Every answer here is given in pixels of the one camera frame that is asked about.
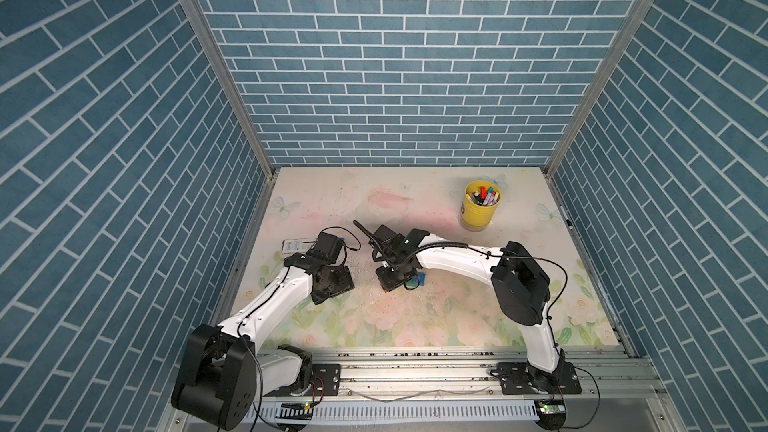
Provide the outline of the green lego plate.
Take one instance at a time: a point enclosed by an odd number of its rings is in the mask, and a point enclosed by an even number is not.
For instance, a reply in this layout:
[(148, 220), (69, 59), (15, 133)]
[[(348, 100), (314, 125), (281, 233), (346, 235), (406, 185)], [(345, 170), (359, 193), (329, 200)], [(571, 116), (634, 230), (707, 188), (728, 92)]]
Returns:
[(417, 278), (417, 277), (413, 277), (413, 278), (409, 279), (409, 280), (408, 280), (408, 281), (407, 281), (407, 282), (404, 284), (404, 288), (405, 288), (406, 290), (415, 290), (415, 289), (417, 289), (418, 287), (419, 287), (419, 280), (418, 280), (418, 278)]

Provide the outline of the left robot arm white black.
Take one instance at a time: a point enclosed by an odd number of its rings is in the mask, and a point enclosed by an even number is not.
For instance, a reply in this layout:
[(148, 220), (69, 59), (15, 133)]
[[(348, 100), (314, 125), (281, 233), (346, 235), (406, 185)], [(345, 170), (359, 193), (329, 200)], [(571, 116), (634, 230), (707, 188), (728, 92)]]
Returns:
[(222, 430), (239, 425), (263, 397), (315, 388), (310, 352), (283, 345), (262, 353), (273, 330), (307, 298), (323, 301), (354, 289), (349, 268), (284, 267), (248, 305), (189, 336), (171, 405)]

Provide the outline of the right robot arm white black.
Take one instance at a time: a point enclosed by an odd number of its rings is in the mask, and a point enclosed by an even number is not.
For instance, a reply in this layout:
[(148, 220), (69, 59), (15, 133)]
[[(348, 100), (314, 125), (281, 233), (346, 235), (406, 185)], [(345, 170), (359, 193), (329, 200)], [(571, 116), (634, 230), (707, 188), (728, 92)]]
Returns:
[(559, 368), (561, 349), (547, 325), (550, 280), (521, 244), (484, 248), (428, 236), (421, 244), (404, 239), (388, 244), (371, 240), (370, 245), (386, 291), (416, 280), (423, 269), (452, 272), (492, 288), (501, 312), (523, 334), (531, 372), (552, 375)]

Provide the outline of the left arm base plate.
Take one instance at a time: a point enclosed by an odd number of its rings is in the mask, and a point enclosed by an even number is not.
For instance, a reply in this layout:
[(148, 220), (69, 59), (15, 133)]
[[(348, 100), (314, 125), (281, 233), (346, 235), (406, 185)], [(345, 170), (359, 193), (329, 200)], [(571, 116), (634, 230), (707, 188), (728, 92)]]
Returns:
[(313, 364), (310, 372), (302, 370), (292, 384), (274, 389), (267, 397), (336, 397), (339, 392), (341, 365), (338, 363)]

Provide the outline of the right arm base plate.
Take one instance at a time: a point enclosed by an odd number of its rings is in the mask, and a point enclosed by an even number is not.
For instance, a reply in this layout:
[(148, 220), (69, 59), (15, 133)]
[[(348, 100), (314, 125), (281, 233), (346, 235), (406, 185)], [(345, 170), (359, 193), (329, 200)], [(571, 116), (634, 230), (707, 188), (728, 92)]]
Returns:
[(501, 362), (488, 371), (499, 381), (504, 395), (579, 395), (582, 387), (575, 367), (561, 361), (553, 372), (544, 372), (526, 362)]

